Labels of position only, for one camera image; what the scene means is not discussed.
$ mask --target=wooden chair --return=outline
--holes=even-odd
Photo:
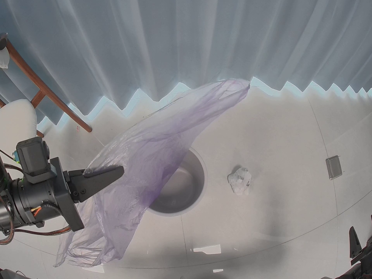
[[[23,71],[23,73],[39,88],[39,91],[31,100],[31,104],[36,108],[40,101],[45,97],[49,97],[61,110],[68,114],[72,120],[78,123],[87,132],[91,132],[92,128],[86,124],[82,119],[80,119],[77,114],[75,114],[72,109],[70,109],[42,80],[39,76],[29,67],[26,61],[17,52],[15,47],[12,45],[10,40],[7,39],[6,48],[8,49],[10,58],[17,64],[17,66]],[[0,108],[3,107],[5,103],[0,100]],[[37,135],[44,137],[44,134],[37,131]]]

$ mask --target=curtain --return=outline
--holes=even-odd
[[[123,109],[255,76],[273,89],[311,81],[372,86],[372,0],[0,0],[0,32],[62,99],[88,114],[102,96]],[[14,63],[0,71],[10,102],[38,89]],[[44,98],[38,120],[62,115]]]

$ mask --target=robotic arm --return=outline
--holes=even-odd
[[[16,167],[4,164],[0,157],[0,230],[5,235],[22,226],[43,227],[45,220],[59,215],[69,225],[66,230],[83,229],[75,204],[124,174],[122,166],[85,175],[84,170],[63,171],[58,157],[49,161],[49,148],[40,137],[19,142],[13,157],[24,177],[12,180],[6,168]]]

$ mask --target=purple plastic bag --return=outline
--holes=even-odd
[[[83,267],[121,259],[195,138],[248,90],[248,81],[225,80],[186,91],[105,146],[85,172],[122,165],[124,175],[77,205],[85,228],[60,236],[55,266],[66,258]]]

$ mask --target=tiled floor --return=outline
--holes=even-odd
[[[58,237],[22,234],[0,248],[0,267],[39,279],[339,276],[350,268],[349,228],[362,244],[372,235],[372,98],[319,94],[316,86],[298,95],[293,90],[285,86],[272,95],[253,86],[207,127],[193,144],[208,170],[201,202],[177,217],[146,212],[123,259],[104,265],[104,273],[67,263],[54,268]],[[162,105],[135,98],[127,116],[107,103],[87,118],[92,133],[70,119],[45,123],[40,130],[51,156],[67,170],[86,167],[114,136]],[[343,175],[330,181],[325,159],[333,155],[341,156]],[[227,183],[237,165],[253,175],[248,196],[234,195]],[[62,225],[56,218],[42,230]],[[193,251],[212,245],[221,253]]]

